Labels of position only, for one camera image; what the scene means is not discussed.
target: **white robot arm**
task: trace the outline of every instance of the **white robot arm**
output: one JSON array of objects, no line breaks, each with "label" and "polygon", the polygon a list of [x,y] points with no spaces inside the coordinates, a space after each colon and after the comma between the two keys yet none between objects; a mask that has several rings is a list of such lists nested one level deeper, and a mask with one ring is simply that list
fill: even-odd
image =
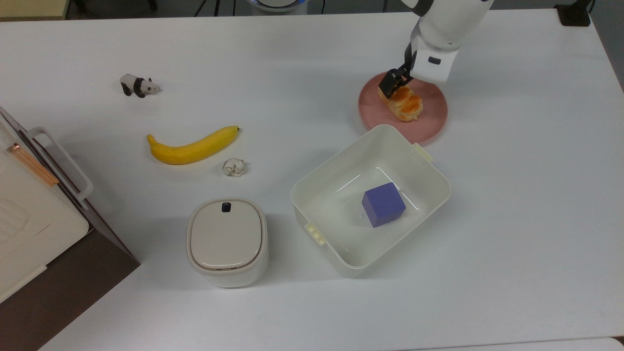
[{"label": "white robot arm", "polygon": [[405,50],[405,63],[391,69],[379,83],[390,98],[412,78],[446,82],[457,50],[477,27],[494,0],[402,0],[420,18]]}]

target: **purple cube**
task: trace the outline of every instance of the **purple cube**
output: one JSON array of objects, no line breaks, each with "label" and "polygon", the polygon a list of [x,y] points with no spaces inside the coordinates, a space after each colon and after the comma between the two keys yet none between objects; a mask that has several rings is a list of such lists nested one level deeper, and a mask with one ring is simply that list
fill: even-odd
[{"label": "purple cube", "polygon": [[365,192],[362,206],[374,228],[398,219],[405,211],[405,203],[394,183]]}]

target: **yellow banana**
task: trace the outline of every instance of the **yellow banana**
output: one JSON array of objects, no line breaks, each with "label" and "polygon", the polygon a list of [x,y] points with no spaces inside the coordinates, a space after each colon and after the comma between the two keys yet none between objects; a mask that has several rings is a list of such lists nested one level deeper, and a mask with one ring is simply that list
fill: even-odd
[{"label": "yellow banana", "polygon": [[158,161],[166,164],[187,164],[203,160],[221,151],[236,139],[239,130],[238,126],[221,128],[202,140],[184,146],[161,144],[151,134],[147,136],[147,142],[150,143],[152,156]]}]

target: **round plate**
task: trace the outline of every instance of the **round plate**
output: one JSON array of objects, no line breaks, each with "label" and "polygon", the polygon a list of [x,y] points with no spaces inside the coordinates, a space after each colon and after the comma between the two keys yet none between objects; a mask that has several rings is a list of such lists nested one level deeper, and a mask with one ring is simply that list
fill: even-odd
[{"label": "round plate", "polygon": [[366,127],[370,130],[380,124],[389,124],[412,144],[426,142],[436,136],[444,127],[449,114],[442,91],[435,84],[412,79],[407,85],[422,98],[422,112],[415,121],[403,122],[390,112],[378,96],[378,85],[385,74],[371,78],[359,93],[359,116]]}]

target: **panda figurine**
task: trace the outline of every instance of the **panda figurine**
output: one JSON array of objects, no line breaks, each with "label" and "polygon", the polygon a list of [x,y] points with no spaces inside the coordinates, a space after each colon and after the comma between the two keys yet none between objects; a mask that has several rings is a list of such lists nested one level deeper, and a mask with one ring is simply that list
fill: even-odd
[{"label": "panda figurine", "polygon": [[133,76],[131,74],[126,74],[121,79],[121,88],[124,90],[124,94],[127,96],[132,95],[132,92],[138,97],[145,97],[145,93],[154,94],[160,91],[160,88],[156,86],[156,84],[152,83],[152,78],[145,80],[143,78],[139,78],[137,76]]}]

